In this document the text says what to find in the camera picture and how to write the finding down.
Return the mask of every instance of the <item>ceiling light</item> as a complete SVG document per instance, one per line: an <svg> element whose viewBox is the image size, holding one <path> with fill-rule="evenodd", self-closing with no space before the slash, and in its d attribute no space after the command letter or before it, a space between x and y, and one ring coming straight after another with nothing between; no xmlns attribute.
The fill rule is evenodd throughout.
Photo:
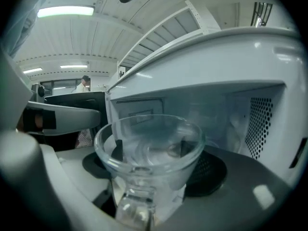
<svg viewBox="0 0 308 231"><path fill-rule="evenodd" d="M62 65L61 68L69 68L69 67L88 67L87 65Z"/></svg>
<svg viewBox="0 0 308 231"><path fill-rule="evenodd" d="M27 73L31 73L31 72L36 72L36 71L41 71L42 69L39 67L39 68L35 68L35 69L30 69L30 70L26 70L24 71L24 74L27 74Z"/></svg>
<svg viewBox="0 0 308 231"><path fill-rule="evenodd" d="M52 15L62 15L62 14L80 14L80 15L93 15L94 8L83 7L83 6L59 6L50 7L46 9L40 9L38 11L38 18L52 16Z"/></svg>

